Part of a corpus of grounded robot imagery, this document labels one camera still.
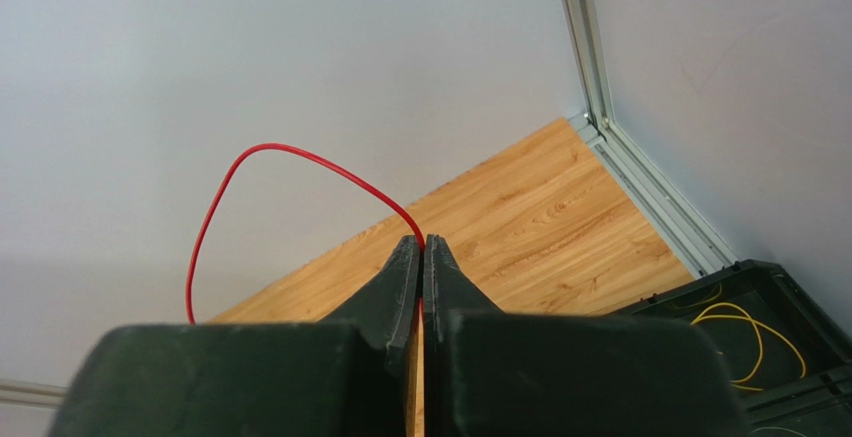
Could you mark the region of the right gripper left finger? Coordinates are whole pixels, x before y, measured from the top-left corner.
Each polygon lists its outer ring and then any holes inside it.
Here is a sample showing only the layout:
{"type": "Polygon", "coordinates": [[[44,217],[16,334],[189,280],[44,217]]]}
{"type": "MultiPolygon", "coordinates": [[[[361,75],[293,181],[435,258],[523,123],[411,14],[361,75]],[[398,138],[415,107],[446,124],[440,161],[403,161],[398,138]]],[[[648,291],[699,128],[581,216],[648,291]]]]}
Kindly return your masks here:
{"type": "Polygon", "coordinates": [[[410,436],[421,250],[316,322],[136,325],[105,334],[53,436],[410,436]]]}

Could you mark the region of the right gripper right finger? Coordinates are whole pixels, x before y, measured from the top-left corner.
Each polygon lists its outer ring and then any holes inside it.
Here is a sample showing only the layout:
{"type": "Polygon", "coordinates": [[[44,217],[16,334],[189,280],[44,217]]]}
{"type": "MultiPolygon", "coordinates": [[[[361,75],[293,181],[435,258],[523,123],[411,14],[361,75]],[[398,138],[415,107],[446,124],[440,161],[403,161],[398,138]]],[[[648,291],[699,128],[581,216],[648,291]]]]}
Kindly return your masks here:
{"type": "Polygon", "coordinates": [[[745,436],[709,337],[684,322],[502,311],[437,235],[423,251],[429,436],[745,436]]]}

